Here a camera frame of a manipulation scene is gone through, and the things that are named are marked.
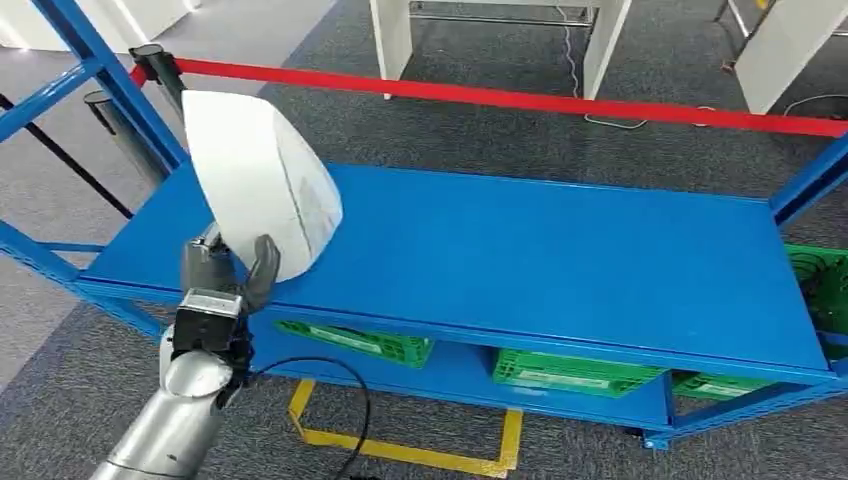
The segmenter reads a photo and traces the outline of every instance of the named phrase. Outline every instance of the green plastic crate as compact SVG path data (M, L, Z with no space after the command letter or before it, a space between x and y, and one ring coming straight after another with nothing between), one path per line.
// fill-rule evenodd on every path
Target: green plastic crate
M675 372L673 391L686 397L728 400L771 385L771 380L697 372Z
M436 343L428 338L390 335L387 333L359 332L325 325L308 325L301 322L278 320L277 328L296 333L358 352L401 363L412 368L421 368Z
M805 281L812 277L817 269L834 265L838 260L848 257L848 250L836 248L811 247L808 245L786 244L789 260L798 280Z
M816 329L848 334L848 250L786 245ZM848 347L824 344L825 356L848 356Z
M621 397L665 371L658 367L502 348L492 379L520 387Z

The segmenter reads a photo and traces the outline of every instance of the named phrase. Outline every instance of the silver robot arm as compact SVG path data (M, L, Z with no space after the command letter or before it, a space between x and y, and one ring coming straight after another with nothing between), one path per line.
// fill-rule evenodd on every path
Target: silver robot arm
M248 314L267 303L280 264L270 237L256 241L257 261L235 281L217 229L186 245L186 295L159 344L159 389L91 480L194 478L214 444L223 412L249 375Z

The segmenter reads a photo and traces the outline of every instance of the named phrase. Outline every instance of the white table leg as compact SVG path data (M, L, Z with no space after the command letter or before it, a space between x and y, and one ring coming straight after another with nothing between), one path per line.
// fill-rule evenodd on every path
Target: white table leg
M631 0L603 0L583 59L583 98L594 99L601 88Z
M767 113L848 15L848 0L781 0L736 61L751 113Z
M407 0L371 0L374 40L380 77L399 80L412 56L412 32ZM392 96L383 95L386 100Z

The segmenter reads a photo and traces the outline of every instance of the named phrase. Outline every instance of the blue shelf board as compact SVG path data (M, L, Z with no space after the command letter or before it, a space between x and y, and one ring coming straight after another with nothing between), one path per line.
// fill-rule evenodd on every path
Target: blue shelf board
M832 375L764 200L329 170L344 220L272 308ZM211 219L183 166L84 278L176 299L182 245Z
M671 428L662 377L621 398L521 388L492 381L494 349L487 347L437 342L424 368L413 369L311 338L271 331L274 327L270 324L265 328L255 325L251 328L257 337L255 369L284 357L326 356L342 360L356 369L373 390L494 408L519 408L526 412L615 425ZM358 385L341 367L322 362L292 363L272 373Z

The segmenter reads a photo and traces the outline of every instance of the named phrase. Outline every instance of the black wire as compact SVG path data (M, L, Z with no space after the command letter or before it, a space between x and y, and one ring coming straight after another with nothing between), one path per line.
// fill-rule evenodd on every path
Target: black wire
M6 98L5 95L0 93L0 108L3 108L3 110L11 110L14 107L15 104L12 103L11 100ZM88 173L88 171L83 168L82 165L77 163L77 161L74 160L74 158L67 151L65 151L64 148L62 148L58 143L56 143L52 138L50 138L50 136L47 135L44 130L39 128L38 125L29 122L24 125L24 128L33 137L35 137L36 140L41 142L42 145L44 145L48 150L50 150L53 155L56 155L56 157L61 160L62 163L67 165L68 168L70 168L74 171L74 173L79 175L79 177L82 178L85 183L87 183L91 188L93 188L97 193L99 193L100 196L103 197L103 200L106 200L107 202L109 202L110 205L115 207L116 210L121 212L121 215L126 217L128 220L133 217L132 212L127 207L125 207L120 200L118 200L114 195L112 195L112 192L106 190L106 187L104 187L100 182L97 181L96 178L94 178L90 173Z
M347 473L347 470L350 468L350 466L356 460L356 457L359 456L359 451L362 450L362 445L365 444L365 440L368 438L368 426L371 424L371 394L368 391L368 385L365 384L365 380L362 378L362 376L356 370L354 370L353 367L344 363L341 360L336 360L335 358L329 358L329 357L290 357L290 358L284 358L282 360L278 360L278 361L268 365L267 367L264 367L264 368L257 370L254 374L252 374L247 379L247 381L248 382L252 381L253 378L258 377L258 376L260 376L264 373L267 373L269 370L271 370L274 367L279 367L280 365L283 365L283 364L286 364L286 363L306 362L306 361L333 363L333 364L336 364L336 365L344 368L345 370L350 372L350 374L353 375L356 378L356 381L359 382L359 387L362 389L362 394L365 396L365 420L362 422L362 431L359 433L359 441L356 442L356 446L350 452L350 455L347 457L347 460L345 460L345 463L342 464L342 468L340 468L338 473L336 473L336 476L333 477L334 480L340 480L342 478L342 476L344 476L344 474Z

